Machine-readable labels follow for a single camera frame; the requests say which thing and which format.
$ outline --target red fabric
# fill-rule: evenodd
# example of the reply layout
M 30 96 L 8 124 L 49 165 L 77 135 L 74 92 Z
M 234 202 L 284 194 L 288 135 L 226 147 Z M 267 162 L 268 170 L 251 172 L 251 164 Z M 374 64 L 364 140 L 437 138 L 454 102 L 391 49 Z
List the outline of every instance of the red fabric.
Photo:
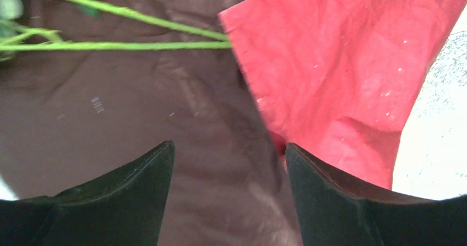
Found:
M 247 0 L 220 18 L 268 129 L 390 189 L 402 128 L 466 1 Z

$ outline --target artificial plant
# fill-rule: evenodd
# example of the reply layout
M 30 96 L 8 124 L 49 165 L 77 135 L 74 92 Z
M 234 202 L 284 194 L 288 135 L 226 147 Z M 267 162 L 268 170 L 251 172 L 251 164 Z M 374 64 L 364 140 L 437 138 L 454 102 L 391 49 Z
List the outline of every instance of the artificial plant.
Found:
M 57 30 L 30 28 L 15 22 L 23 15 L 21 0 L 0 0 L 0 61 L 13 58 L 18 51 L 52 51 L 52 50 L 176 50 L 176 49 L 224 49 L 230 48 L 227 36 L 223 33 L 204 30 L 197 27 L 145 15 L 136 10 L 118 7 L 97 0 L 64 0 L 79 5 L 88 15 L 98 17 L 99 12 L 108 12 L 122 17 L 157 25 L 170 30 L 195 34 L 215 41 L 204 42 L 73 42 L 64 41 Z M 40 44 L 24 44 L 33 35 L 46 39 Z

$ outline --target green stem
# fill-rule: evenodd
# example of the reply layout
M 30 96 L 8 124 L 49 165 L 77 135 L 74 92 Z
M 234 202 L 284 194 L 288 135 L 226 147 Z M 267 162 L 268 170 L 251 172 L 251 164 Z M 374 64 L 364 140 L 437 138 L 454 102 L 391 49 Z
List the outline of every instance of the green stem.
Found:
M 0 45 L 0 51 L 159 51 L 181 49 L 230 49 L 227 41 L 211 42 L 63 42 L 43 44 Z
M 181 23 L 177 23 L 177 22 L 173 22 L 173 21 L 169 21 L 165 19 L 152 17 L 149 15 L 143 14 L 141 12 L 138 12 L 136 10 L 130 9 L 130 8 L 114 6 L 106 2 L 100 2 L 96 0 L 65 0 L 65 1 L 73 2 L 76 4 L 81 4 L 83 6 L 98 9 L 103 12 L 108 12 L 108 13 L 119 15 L 122 17 L 139 20 L 139 21 L 151 24 L 151 25 L 157 25 L 157 26 L 164 27 L 170 30 L 182 31 L 182 32 L 186 32 L 186 33 L 190 33 L 194 35 L 208 37 L 214 40 L 220 40 L 220 41 L 228 40 L 227 35 L 219 33 L 219 32 L 203 30 L 197 27 L 188 26 L 185 24 L 181 24 Z

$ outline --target white speckled surface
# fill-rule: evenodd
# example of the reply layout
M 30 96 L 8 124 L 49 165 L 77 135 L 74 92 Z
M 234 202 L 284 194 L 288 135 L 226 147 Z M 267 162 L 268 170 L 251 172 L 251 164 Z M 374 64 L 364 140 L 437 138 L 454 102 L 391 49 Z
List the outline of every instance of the white speckled surface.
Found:
M 393 190 L 467 194 L 467 9 L 431 67 L 404 128 Z

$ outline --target red plastic bag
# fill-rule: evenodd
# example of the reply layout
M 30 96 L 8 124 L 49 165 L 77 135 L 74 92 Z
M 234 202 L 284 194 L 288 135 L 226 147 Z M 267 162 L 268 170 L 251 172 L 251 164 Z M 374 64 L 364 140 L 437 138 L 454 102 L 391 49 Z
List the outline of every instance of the red plastic bag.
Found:
M 401 131 L 467 0 L 247 0 L 220 14 L 268 129 L 390 189 Z

